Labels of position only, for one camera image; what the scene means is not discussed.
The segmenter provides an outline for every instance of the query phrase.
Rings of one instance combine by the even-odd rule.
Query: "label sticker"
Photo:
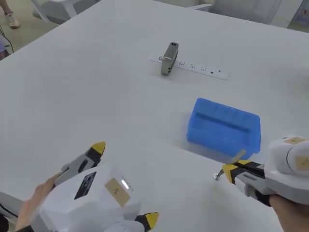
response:
[[[298,170],[309,170],[309,156],[296,156],[295,163]]]
[[[291,139],[285,140],[286,143],[292,144],[292,145],[302,143],[303,141],[306,141],[306,140],[300,137],[293,137]]]
[[[121,208],[130,200],[129,194],[124,190],[124,188],[118,183],[118,181],[113,178],[105,184],[105,188],[110,192],[110,194],[115,198],[115,200],[120,204]]]
[[[78,191],[77,191],[77,194],[74,198],[74,200],[78,199],[78,198],[81,198],[85,195],[88,194],[89,190],[90,190],[90,187],[92,185],[92,182],[96,176],[96,173],[97,172],[94,172],[94,173],[90,173],[88,174],[87,176],[85,176],[85,178],[83,179],[82,181],[82,184],[80,185]]]

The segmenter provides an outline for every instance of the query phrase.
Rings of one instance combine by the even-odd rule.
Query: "cable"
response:
[[[18,216],[17,216],[15,213],[13,213],[12,211],[10,211],[10,210],[8,210],[7,208],[5,208],[2,204],[0,204],[0,207],[1,207],[5,212],[7,212],[7,213],[13,215],[14,217],[18,218]]]
[[[8,38],[6,38],[6,36],[5,36],[5,34],[4,34],[4,31],[3,31],[3,28],[2,28],[2,26],[1,26],[1,24],[0,24],[0,33],[2,34],[2,36],[10,43],[10,46],[11,46],[11,49],[12,49],[12,52],[14,53],[14,48],[13,48],[13,45],[12,45],[12,43],[11,43],[11,41],[8,39]]]

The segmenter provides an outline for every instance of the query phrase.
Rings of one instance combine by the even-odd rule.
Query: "shoe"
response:
[[[9,12],[5,14],[5,17],[9,23],[10,28],[16,29],[20,27],[19,21],[15,18],[14,12]]]

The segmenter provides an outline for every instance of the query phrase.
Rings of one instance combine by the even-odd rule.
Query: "yellow sticker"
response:
[[[105,188],[120,204],[121,208],[123,208],[125,204],[130,200],[129,194],[127,194],[125,189],[118,183],[118,181],[115,178],[107,182],[105,184]]]
[[[293,137],[291,139],[285,140],[286,143],[292,144],[292,145],[302,143],[303,141],[306,141],[306,140],[300,137]]]
[[[309,156],[296,156],[295,163],[298,170],[309,170]]]

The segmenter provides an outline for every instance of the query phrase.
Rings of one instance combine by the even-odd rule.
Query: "black label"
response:
[[[96,174],[97,174],[97,172],[94,172],[94,173],[91,173],[91,174],[88,174],[87,176],[85,176],[85,178],[82,181],[81,186],[79,187],[79,189],[77,191],[77,194],[76,194],[74,200],[81,198],[81,197],[88,194],[89,189],[92,185],[92,182],[93,182]]]

